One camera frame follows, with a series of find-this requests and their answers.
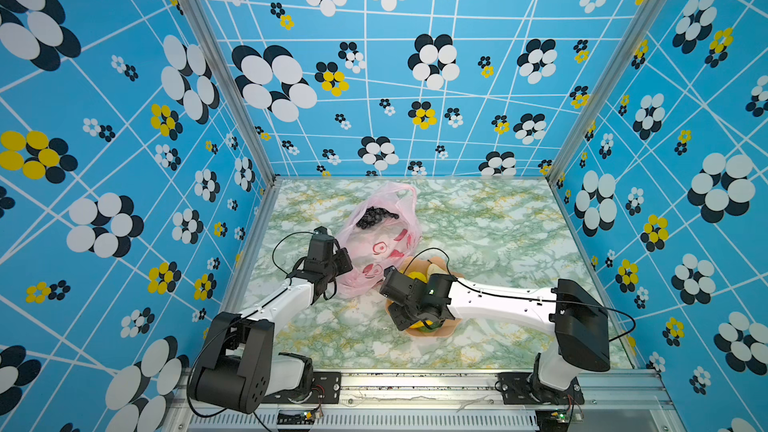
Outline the green fake lime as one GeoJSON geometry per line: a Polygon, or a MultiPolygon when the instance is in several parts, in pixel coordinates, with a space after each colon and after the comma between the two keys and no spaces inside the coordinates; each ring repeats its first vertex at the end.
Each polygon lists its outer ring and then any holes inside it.
{"type": "Polygon", "coordinates": [[[440,326],[426,326],[422,325],[418,328],[415,328],[416,332],[424,333],[424,334],[430,334],[430,333],[436,333],[440,329],[440,326]]]}

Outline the dark fake grape bunch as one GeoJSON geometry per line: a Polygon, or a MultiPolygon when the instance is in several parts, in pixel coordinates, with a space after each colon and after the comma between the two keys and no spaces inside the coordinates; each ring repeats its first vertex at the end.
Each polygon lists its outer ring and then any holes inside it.
{"type": "Polygon", "coordinates": [[[355,223],[355,226],[367,230],[389,219],[399,220],[400,216],[382,207],[368,207],[355,223]]]}

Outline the peach scalloped plastic bowl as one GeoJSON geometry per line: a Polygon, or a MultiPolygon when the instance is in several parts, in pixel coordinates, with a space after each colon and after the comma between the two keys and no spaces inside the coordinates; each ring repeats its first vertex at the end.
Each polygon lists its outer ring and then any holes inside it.
{"type": "MultiPolygon", "coordinates": [[[[397,269],[397,270],[407,276],[411,272],[421,272],[427,277],[427,279],[429,279],[430,277],[427,275],[427,268],[431,263],[438,264],[440,267],[442,267],[444,270],[448,272],[446,259],[442,259],[440,257],[429,257],[429,258],[423,259],[423,258],[417,258],[415,256],[407,257],[405,262],[403,263],[404,267],[402,269],[397,269]]],[[[391,302],[387,299],[386,311],[387,311],[387,307],[390,304],[391,302]]],[[[428,336],[449,337],[455,332],[460,322],[461,322],[460,319],[447,320],[444,322],[444,324],[440,327],[440,329],[436,333],[424,334],[424,333],[416,332],[415,328],[422,326],[421,324],[413,325],[412,327],[404,330],[403,332],[413,337],[428,337],[428,336]]]]}

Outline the pink translucent plastic bag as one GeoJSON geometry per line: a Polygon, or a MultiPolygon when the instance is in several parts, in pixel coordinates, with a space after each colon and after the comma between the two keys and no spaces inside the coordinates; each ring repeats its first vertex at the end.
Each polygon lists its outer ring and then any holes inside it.
{"type": "Polygon", "coordinates": [[[387,182],[350,214],[336,235],[348,250],[353,270],[338,278],[339,295],[345,299],[367,293],[384,278],[389,267],[400,267],[413,255],[423,229],[417,218],[418,189],[411,184],[387,182]],[[382,207],[400,216],[363,230],[355,223],[368,207],[382,207]]]}

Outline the beige fake garlic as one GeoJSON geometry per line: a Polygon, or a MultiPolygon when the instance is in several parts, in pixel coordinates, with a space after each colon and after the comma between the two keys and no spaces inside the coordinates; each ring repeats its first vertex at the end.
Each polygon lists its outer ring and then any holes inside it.
{"type": "Polygon", "coordinates": [[[427,268],[427,275],[429,277],[433,275],[447,275],[448,272],[440,267],[438,264],[431,263],[427,268]]]}

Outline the yellow fake pear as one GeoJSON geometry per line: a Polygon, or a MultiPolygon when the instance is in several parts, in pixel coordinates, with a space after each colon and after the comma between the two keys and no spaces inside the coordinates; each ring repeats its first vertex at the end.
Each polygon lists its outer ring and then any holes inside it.
{"type": "Polygon", "coordinates": [[[423,283],[428,281],[427,277],[421,272],[411,272],[408,274],[408,277],[423,283]]]}

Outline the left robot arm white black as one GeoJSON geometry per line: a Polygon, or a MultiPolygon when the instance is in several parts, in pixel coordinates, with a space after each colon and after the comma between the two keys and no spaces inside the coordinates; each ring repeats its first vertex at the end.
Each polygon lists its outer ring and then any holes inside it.
{"type": "Polygon", "coordinates": [[[290,400],[311,396],[312,359],[277,353],[275,337],[319,299],[330,299],[328,287],[352,270],[352,262],[325,227],[307,235],[307,253],[277,291],[241,313],[221,312],[213,319],[187,379],[189,406],[200,402],[251,414],[274,394],[290,400]]]}

